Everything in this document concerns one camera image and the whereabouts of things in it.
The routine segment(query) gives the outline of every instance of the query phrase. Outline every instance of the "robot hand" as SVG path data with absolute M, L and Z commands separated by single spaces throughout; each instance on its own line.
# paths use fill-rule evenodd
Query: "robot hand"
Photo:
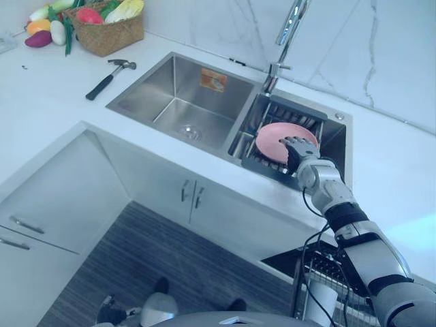
M 318 159 L 320 157 L 320 150 L 305 138 L 286 137 L 280 139 L 279 142 L 287 149 L 287 168 L 290 174 L 297 171 L 303 160 Z

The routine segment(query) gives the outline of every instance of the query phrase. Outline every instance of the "orange sticker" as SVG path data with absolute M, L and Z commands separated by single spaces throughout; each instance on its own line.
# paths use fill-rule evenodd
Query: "orange sticker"
M 202 68 L 202 78 L 200 80 L 200 85 L 202 87 L 208 87 L 214 91 L 224 92 L 226 83 L 226 75 L 214 72 L 210 69 Z

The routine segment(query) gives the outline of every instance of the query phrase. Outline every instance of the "robotic arm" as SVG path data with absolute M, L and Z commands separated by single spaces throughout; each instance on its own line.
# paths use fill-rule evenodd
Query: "robotic arm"
M 330 160 L 312 143 L 280 140 L 288 169 L 325 216 L 341 249 L 343 269 L 354 291 L 371 297 L 382 327 L 435 327 L 436 294 L 414 283 L 403 256 L 376 223 L 369 221 Z

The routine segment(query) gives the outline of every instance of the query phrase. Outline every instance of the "sink basin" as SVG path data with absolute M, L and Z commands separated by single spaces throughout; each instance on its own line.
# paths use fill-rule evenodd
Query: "sink basin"
M 259 129 L 295 123 L 310 130 L 322 156 L 351 185 L 350 115 L 290 93 L 260 94 L 261 84 L 171 52 L 107 107 L 238 166 L 298 189 L 286 165 L 263 156 Z
M 351 117 L 331 108 L 275 91 L 267 97 L 258 95 L 239 130 L 228 154 L 249 170 L 298 189 L 287 166 L 265 157 L 256 147 L 255 139 L 261 127 L 271 123 L 294 123 L 308 129 L 320 144 L 322 157 L 333 160 L 345 182 L 351 185 L 350 129 Z
M 243 108 L 249 107 L 254 86 L 170 53 L 108 108 L 185 142 L 220 149 Z

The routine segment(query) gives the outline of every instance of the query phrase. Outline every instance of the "cabinet door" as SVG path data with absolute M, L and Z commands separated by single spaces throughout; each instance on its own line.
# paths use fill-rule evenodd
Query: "cabinet door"
M 285 217 L 205 178 L 198 178 L 190 222 L 198 234 L 248 260 L 289 251 L 307 237 Z
M 36 326 L 80 256 L 0 228 L 0 326 Z
M 130 198 L 175 222 L 188 223 L 195 178 L 188 170 L 132 144 L 100 138 Z
M 98 146 L 68 144 L 0 204 L 0 225 L 81 253 L 129 201 Z

